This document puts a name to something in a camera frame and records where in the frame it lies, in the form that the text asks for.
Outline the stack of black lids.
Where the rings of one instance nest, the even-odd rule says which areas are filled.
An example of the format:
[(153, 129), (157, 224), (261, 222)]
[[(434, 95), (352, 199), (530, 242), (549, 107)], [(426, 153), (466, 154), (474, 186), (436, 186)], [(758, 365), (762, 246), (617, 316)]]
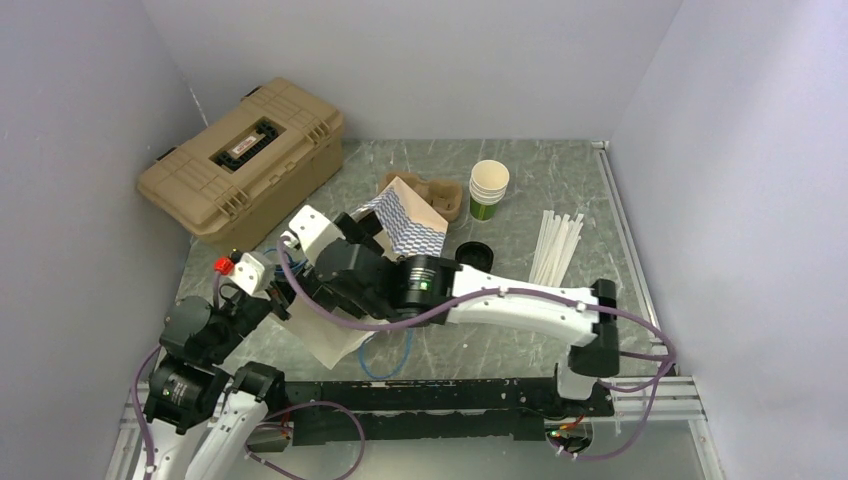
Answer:
[(454, 258), (460, 264), (470, 265), (483, 272), (491, 272), (494, 251), (485, 243), (468, 241), (457, 247)]

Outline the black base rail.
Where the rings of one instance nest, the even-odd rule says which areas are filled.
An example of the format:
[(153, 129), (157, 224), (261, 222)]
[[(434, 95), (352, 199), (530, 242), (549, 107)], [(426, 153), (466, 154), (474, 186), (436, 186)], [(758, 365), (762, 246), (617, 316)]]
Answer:
[(558, 421), (614, 412), (607, 389), (595, 385), (587, 399), (570, 400), (547, 377), (288, 382), (283, 372), (249, 362), (232, 386), (267, 401), (269, 418), (288, 421), (296, 446), (360, 438), (540, 441)]

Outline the tan plastic toolbox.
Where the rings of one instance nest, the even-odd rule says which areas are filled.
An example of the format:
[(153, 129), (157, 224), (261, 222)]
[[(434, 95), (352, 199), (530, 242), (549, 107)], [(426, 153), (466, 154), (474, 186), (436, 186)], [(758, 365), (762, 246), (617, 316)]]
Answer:
[(138, 178), (149, 201), (218, 251), (249, 251), (343, 165), (340, 110), (283, 78), (168, 150)]

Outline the stack of paper cups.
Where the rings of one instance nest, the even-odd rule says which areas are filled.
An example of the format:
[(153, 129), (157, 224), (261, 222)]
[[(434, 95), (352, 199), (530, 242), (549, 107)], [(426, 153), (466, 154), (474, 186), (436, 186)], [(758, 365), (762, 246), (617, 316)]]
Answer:
[(504, 164), (492, 159), (477, 162), (469, 179), (471, 217), (490, 220), (506, 194), (509, 181), (510, 172)]

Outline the brown cardboard cup carrier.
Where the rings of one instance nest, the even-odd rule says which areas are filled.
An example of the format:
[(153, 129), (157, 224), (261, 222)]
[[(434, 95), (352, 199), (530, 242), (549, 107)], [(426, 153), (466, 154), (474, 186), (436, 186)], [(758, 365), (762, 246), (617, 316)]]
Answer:
[(379, 182), (377, 192), (382, 191), (395, 178), (406, 183), (447, 222), (458, 219), (464, 195), (464, 189), (459, 182), (449, 179), (426, 179), (411, 172), (389, 171)]

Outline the bundle of white straws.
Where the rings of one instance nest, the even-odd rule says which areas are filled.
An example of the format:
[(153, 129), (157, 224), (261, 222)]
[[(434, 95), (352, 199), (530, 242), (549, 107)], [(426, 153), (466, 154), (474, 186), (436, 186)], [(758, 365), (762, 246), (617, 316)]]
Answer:
[(542, 212), (534, 257), (528, 281), (532, 284), (560, 287), (581, 239), (585, 215), (558, 215)]

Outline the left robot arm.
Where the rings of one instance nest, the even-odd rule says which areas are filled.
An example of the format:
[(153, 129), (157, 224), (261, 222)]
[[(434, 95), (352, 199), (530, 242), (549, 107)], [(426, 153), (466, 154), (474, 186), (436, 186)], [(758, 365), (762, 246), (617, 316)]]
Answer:
[(249, 362), (229, 375), (220, 367), (271, 311), (271, 301), (244, 293), (221, 306), (188, 296), (171, 307), (147, 397), (131, 395), (143, 440), (134, 478), (220, 479), (263, 420), (285, 411), (282, 371)]

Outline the blue checkered paper bag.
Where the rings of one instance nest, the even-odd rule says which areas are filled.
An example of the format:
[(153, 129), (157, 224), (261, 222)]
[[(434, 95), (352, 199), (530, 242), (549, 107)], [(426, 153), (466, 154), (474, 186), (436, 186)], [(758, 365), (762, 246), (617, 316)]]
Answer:
[[(386, 257), (395, 260), (417, 254), (441, 255), (448, 222), (401, 179), (393, 180), (351, 216), (363, 220), (369, 213), (376, 215), (383, 228), (374, 239), (385, 248)], [(372, 331), (349, 329), (327, 320), (300, 297), (294, 299), (288, 312), (290, 319), (279, 323), (328, 369), (374, 336)]]

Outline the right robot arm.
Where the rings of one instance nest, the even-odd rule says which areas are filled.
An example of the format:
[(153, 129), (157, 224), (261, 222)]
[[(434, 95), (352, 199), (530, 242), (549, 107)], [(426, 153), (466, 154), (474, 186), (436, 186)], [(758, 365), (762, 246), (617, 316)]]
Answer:
[(564, 415), (578, 413), (593, 385), (620, 371), (611, 283), (562, 289), (499, 277), (443, 257), (437, 233), (393, 232), (374, 215), (364, 223), (346, 216), (331, 221), (305, 207), (289, 226), (318, 285), (337, 308), (350, 311), (340, 317), (309, 297), (310, 306), (338, 326), (380, 332), (483, 324), (559, 339), (568, 350), (550, 392)]

